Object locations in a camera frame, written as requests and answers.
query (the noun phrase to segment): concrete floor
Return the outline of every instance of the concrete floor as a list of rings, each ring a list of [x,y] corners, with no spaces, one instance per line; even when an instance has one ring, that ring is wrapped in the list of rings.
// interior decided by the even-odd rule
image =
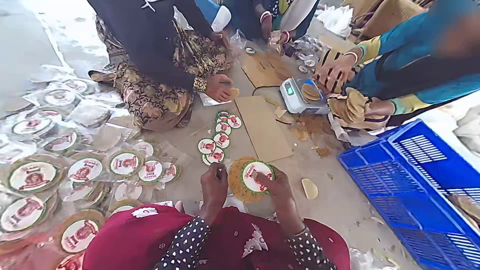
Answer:
[[[50,45],[48,36],[31,10],[37,13],[48,25],[52,37],[56,40],[59,55]],[[0,79],[3,82],[1,94],[8,102],[2,102],[1,108],[20,104],[24,80],[41,64],[60,64],[58,56],[75,68],[79,77],[86,77],[86,72],[107,64],[106,52],[96,37],[93,10],[85,0],[57,1],[44,0],[41,5],[35,1],[7,0],[0,3],[0,34],[8,37],[2,43],[0,56]],[[253,86],[239,66],[234,66],[229,76],[234,87],[241,90],[240,96],[250,96]],[[277,90],[264,90],[263,93],[280,99]],[[174,129],[159,134],[144,132],[147,141],[169,141],[176,151],[185,153],[188,158],[183,164],[182,177],[165,190],[155,193],[158,201],[183,200],[187,212],[193,212],[202,199],[200,175],[206,171],[196,144],[203,137],[210,137],[209,129],[214,127],[215,113],[227,110],[238,114],[234,103],[204,107],[199,98],[195,100],[193,115],[186,128]],[[294,155],[272,162],[285,171],[290,179],[293,195],[300,215],[322,222],[339,232],[349,247],[362,252],[374,250],[385,259],[393,259],[401,269],[420,269],[387,225],[380,224],[370,217],[381,218],[368,202],[366,196],[352,181],[346,171],[336,160],[335,155],[321,159],[314,150],[312,141],[300,141],[291,135],[288,127],[281,125],[284,135],[294,148]],[[241,156],[254,156],[255,151],[248,137],[245,126],[234,130],[230,136],[232,144],[226,150],[226,163]],[[302,178],[310,178],[319,188],[319,195],[308,200],[301,185]],[[249,212],[259,216],[268,216],[273,212],[268,199],[246,205]]]

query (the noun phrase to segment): bracelet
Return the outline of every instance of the bracelet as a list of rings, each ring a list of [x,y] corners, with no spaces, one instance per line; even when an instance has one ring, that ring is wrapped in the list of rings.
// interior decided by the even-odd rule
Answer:
[[[349,51],[349,52],[346,52],[343,56],[346,56],[346,55],[349,55],[349,54],[352,54],[352,55],[355,56],[355,63],[357,63],[358,60],[359,60],[359,56],[356,53],[354,53],[352,51]]]
[[[207,80],[202,79],[201,77],[195,77],[193,81],[193,89],[199,93],[204,93],[207,89]]]
[[[288,31],[283,31],[282,33],[287,34],[287,41],[285,42],[285,43],[287,43],[290,40],[290,33]]]
[[[262,16],[260,16],[260,23],[262,23],[264,18],[266,18],[267,16],[272,16],[270,11],[265,11],[265,12],[262,13]]]

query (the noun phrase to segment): cardboard piece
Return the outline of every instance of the cardboard piece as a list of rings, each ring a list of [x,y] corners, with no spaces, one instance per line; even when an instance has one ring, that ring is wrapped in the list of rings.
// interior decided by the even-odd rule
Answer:
[[[235,100],[258,159],[271,162],[293,155],[280,126],[262,96]]]
[[[255,88],[279,86],[293,76],[279,55],[261,52],[247,56],[242,69]]]

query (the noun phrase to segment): hand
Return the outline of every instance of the hand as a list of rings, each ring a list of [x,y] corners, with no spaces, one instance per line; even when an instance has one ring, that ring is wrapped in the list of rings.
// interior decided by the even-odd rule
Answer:
[[[290,184],[288,183],[288,176],[275,166],[271,167],[275,174],[275,180],[273,181],[265,175],[257,172],[254,172],[252,176],[255,181],[261,183],[267,188],[268,193],[272,197],[272,201],[275,204],[275,208],[283,209],[286,208],[286,206],[290,203],[289,201],[293,201],[292,190],[290,188]]]
[[[275,180],[273,181],[261,173],[253,176],[255,181],[267,187],[275,204],[280,227],[284,234],[290,238],[303,231],[305,225],[297,212],[287,175],[274,166],[272,166],[272,169],[275,174]]]
[[[355,73],[352,71],[352,67],[355,65],[355,59],[354,55],[349,54],[323,66],[317,65],[313,78],[317,80],[320,85],[324,85],[328,92],[332,92],[337,80],[337,85],[343,86],[347,80],[350,81],[353,76],[355,76]]]
[[[205,94],[218,102],[229,101],[232,95],[232,83],[233,81],[230,80],[230,78],[228,78],[226,75],[208,75]]]
[[[365,108],[365,116],[381,115],[389,116],[395,113],[395,104],[388,100],[380,100],[379,98],[372,98],[372,101],[367,104]]]
[[[264,39],[268,39],[272,33],[272,16],[266,16],[262,21],[262,34]]]
[[[219,33],[213,33],[210,36],[210,40],[213,41],[217,45],[221,45],[227,49],[230,48],[230,44],[228,42],[227,35],[225,34],[224,31],[221,31]]]
[[[199,216],[208,224],[212,224],[227,199],[227,168],[224,164],[212,163],[208,171],[200,177],[204,204]]]

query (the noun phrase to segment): woman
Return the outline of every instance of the woman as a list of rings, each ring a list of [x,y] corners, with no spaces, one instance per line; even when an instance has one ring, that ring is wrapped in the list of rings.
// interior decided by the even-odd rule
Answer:
[[[364,127],[361,120],[366,118],[370,123],[385,124],[390,119],[389,125],[400,125],[416,114],[480,88],[479,29],[480,9],[475,2],[437,0],[427,13],[317,67],[315,79],[327,91],[334,91],[336,99],[347,98],[340,89],[348,87],[371,98],[361,111],[362,117],[356,118],[360,119],[358,123],[337,114],[342,124]],[[353,74],[354,65],[381,55]],[[359,112],[351,108],[347,111]]]
[[[299,217],[288,177],[258,174],[272,196],[279,224],[222,208],[227,169],[213,163],[202,175],[204,204],[196,217],[144,205],[112,215],[88,246],[84,270],[232,269],[349,270],[348,247],[325,225]]]
[[[280,43],[307,33],[319,0],[224,0],[230,9],[230,25],[247,39],[268,39],[272,30],[281,30]]]
[[[216,74],[229,68],[227,37],[212,32],[193,0],[88,2],[111,64],[109,73],[90,75],[113,83],[136,125],[157,131],[185,126],[196,92],[228,100],[232,81]],[[177,25],[173,5],[196,31]]]

